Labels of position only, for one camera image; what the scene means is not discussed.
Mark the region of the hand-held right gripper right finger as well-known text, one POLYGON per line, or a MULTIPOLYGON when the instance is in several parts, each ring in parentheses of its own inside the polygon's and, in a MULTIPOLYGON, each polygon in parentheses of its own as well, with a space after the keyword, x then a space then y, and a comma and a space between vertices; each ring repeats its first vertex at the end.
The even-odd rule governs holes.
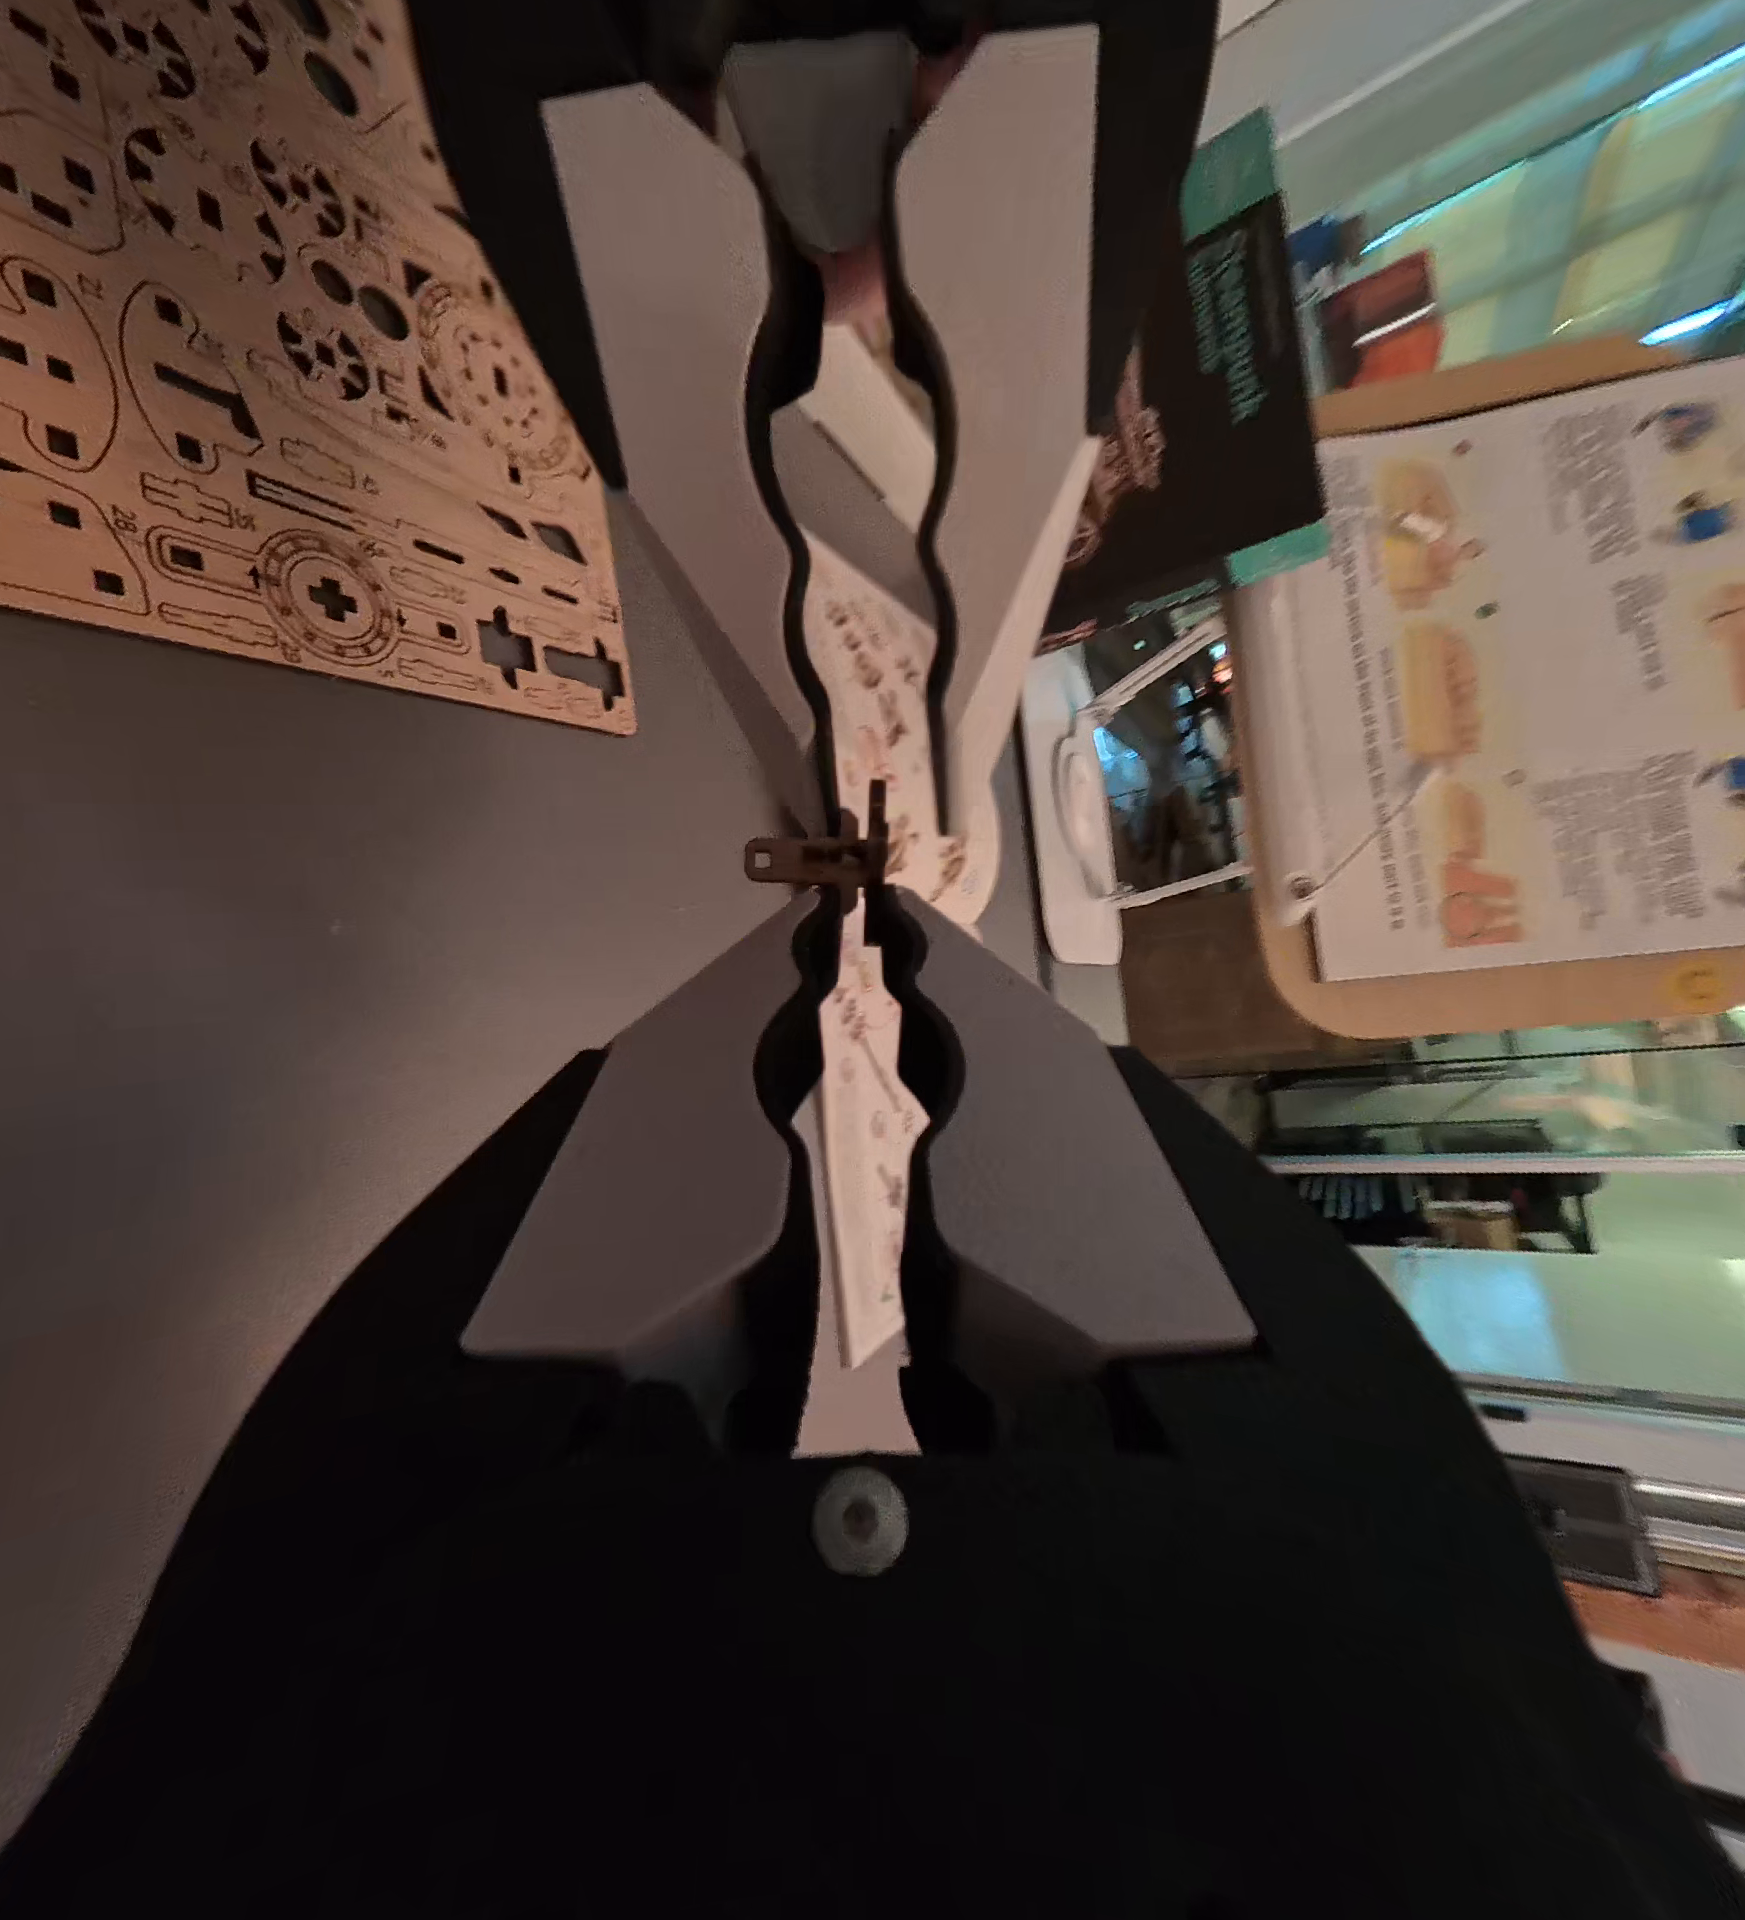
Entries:
POLYGON ((1048 1386, 1246 1351, 1256 1326, 1112 1050, 888 886, 898 1078, 926 1109, 900 1254, 907 1386, 1048 1386))

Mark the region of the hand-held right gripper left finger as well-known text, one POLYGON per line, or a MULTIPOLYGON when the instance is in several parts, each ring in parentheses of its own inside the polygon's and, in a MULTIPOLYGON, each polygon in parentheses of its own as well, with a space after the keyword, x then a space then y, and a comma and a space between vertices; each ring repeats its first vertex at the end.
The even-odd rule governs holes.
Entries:
POLYGON ((795 896, 609 1044, 461 1343, 680 1386, 722 1441, 795 1441, 819 1320, 810 1161, 837 908, 795 896))

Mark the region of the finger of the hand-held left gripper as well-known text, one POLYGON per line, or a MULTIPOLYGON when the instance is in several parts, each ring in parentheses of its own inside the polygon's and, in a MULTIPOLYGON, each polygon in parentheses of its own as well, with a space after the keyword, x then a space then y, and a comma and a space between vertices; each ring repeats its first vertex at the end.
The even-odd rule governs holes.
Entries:
POLYGON ((982 38, 895 167, 895 282, 933 372, 923 559, 945 825, 970 826, 1099 443, 1085 421, 1099 31, 982 38))
POLYGON ((816 369, 802 261, 756 177, 651 84, 546 101, 620 490, 702 612, 702 653, 784 813, 833 815, 810 550, 772 420, 816 369))

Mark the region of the black model kit box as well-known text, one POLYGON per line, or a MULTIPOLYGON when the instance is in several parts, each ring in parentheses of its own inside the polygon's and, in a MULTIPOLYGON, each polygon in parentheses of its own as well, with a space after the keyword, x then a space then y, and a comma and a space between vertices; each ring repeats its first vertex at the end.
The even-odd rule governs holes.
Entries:
POLYGON ((1269 108, 1192 156, 1042 653, 1317 563, 1332 537, 1269 108))

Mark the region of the laser-cut plywood parts sheet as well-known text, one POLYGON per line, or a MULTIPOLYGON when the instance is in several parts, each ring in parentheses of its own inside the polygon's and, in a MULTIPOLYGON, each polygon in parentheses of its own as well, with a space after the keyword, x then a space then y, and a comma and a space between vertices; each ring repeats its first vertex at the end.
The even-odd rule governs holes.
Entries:
POLYGON ((635 732, 405 4, 0 2, 0 606, 635 732))

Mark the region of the assembly instruction booklet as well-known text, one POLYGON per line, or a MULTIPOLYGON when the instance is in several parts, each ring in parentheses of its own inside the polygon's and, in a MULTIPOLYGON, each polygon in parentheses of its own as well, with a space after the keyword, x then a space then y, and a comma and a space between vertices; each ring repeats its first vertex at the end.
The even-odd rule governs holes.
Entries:
MULTIPOLYGON (((942 828, 928 707, 933 634, 824 540, 810 540, 804 653, 826 699, 822 794, 869 825, 885 788, 886 879, 976 929, 1002 870, 999 808, 986 783, 942 828)), ((928 1108, 900 1078, 903 1011, 885 981, 867 905, 840 917, 837 982, 819 1007, 819 1126, 837 1265, 837 1348, 855 1370, 903 1337, 900 1260, 910 1161, 928 1108)))

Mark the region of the wooden display board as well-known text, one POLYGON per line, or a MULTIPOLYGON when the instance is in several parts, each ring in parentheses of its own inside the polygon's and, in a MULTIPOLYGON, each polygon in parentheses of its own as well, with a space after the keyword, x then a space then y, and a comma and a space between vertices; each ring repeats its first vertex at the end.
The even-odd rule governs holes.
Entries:
MULTIPOLYGON (((1317 450, 1328 452, 1361 434, 1422 428, 1587 389, 1604 392, 1684 364, 1686 357, 1674 347, 1602 336, 1351 387, 1315 399, 1317 450)), ((1317 967, 1314 932, 1303 925, 1279 927, 1256 879, 1252 912, 1269 984, 1290 1013, 1322 1032, 1361 1044, 1694 1018, 1678 1013, 1665 992, 1665 977, 1686 959, 1713 960, 1728 975, 1732 1004, 1718 1013, 1745 1003, 1745 947, 1328 981, 1317 967)))

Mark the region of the black framed panel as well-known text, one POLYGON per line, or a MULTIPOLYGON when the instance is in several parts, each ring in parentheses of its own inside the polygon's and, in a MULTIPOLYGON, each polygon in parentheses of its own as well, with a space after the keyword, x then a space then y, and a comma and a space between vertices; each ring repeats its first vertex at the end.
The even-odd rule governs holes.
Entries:
POLYGON ((1507 1456, 1505 1466, 1562 1580, 1660 1597, 1651 1528, 1624 1468, 1507 1456))

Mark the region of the printed instruction sheet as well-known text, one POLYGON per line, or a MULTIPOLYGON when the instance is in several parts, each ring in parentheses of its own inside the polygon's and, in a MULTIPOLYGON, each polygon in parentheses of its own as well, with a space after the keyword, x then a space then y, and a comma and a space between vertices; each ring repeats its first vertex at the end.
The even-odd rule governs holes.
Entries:
POLYGON ((1323 454, 1320 972, 1745 947, 1745 357, 1323 454))

